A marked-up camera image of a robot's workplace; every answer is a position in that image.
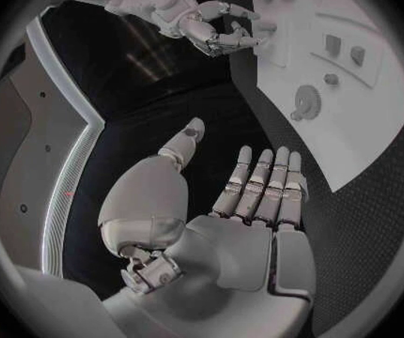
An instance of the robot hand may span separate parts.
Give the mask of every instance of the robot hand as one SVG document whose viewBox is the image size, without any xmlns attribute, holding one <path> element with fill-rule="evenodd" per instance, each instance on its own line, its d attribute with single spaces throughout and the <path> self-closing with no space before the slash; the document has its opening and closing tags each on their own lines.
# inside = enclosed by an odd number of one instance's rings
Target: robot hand
<svg viewBox="0 0 404 338">
<path fill-rule="evenodd" d="M 219 34 L 211 20 L 231 15 L 258 20 L 257 13 L 236 4 L 210 1 L 198 4 L 196 0 L 77 0 L 104 6 L 112 14 L 135 15 L 160 28 L 160 33 L 170 38 L 187 37 L 195 47 L 208 56 L 234 53 L 255 47 L 267 40 L 253 38 L 238 22 L 231 26 L 231 34 Z"/>
<path fill-rule="evenodd" d="M 300 154 L 290 154 L 281 146 L 272 166 L 273 152 L 266 149 L 247 180 L 251 159 L 251 148 L 241 148 L 237 166 L 210 215 L 246 225 L 263 224 L 274 230 L 280 224 L 299 228 L 302 200 L 309 197 L 306 179 L 300 172 Z"/>
</svg>

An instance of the button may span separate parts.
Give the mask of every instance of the button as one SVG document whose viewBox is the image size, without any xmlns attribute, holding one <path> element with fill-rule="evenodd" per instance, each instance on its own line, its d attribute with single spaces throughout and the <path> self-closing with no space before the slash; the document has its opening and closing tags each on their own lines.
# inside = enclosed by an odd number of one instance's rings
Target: button
<svg viewBox="0 0 404 338">
<path fill-rule="evenodd" d="M 341 39 L 335 35 L 326 35 L 326 50 L 331 56 L 338 56 L 341 49 Z"/>
<path fill-rule="evenodd" d="M 362 47 L 352 47 L 351 58 L 354 60 L 355 64 L 362 66 L 363 60 L 365 59 L 365 49 Z"/>
</svg>

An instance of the robotic arm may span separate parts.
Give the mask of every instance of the robotic arm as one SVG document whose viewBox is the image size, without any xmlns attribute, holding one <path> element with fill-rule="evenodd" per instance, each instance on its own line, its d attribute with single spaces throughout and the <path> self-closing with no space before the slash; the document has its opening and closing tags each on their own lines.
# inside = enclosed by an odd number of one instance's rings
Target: robotic arm
<svg viewBox="0 0 404 338">
<path fill-rule="evenodd" d="M 211 20 L 231 15 L 258 20 L 257 13 L 239 5 L 210 1 L 198 4 L 196 0 L 75 0 L 104 7 L 112 14 L 135 15 L 159 27 L 159 32 L 169 38 L 188 38 L 195 47 L 208 56 L 220 56 L 255 47 L 267 40 L 266 33 L 273 32 L 273 24 L 264 24 L 261 36 L 253 38 L 238 22 L 231 26 L 231 34 L 220 34 L 210 24 Z"/>
</svg>

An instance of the white panel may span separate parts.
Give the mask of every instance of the white panel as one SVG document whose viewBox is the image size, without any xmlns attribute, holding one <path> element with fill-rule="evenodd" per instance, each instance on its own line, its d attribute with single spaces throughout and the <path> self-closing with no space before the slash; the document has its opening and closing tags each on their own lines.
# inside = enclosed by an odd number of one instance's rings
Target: white panel
<svg viewBox="0 0 404 338">
<path fill-rule="evenodd" d="M 258 88 L 293 125 L 336 191 L 372 164 L 402 128 L 404 71 L 352 0 L 253 2 L 279 31 L 269 45 L 255 49 Z M 337 57 L 325 50 L 326 34 L 342 39 Z M 361 67 L 350 57 L 355 45 L 365 49 Z M 336 74 L 339 85 L 327 85 L 325 74 Z M 314 120 L 295 122 L 294 96 L 306 84 L 319 91 L 321 112 Z"/>
</svg>

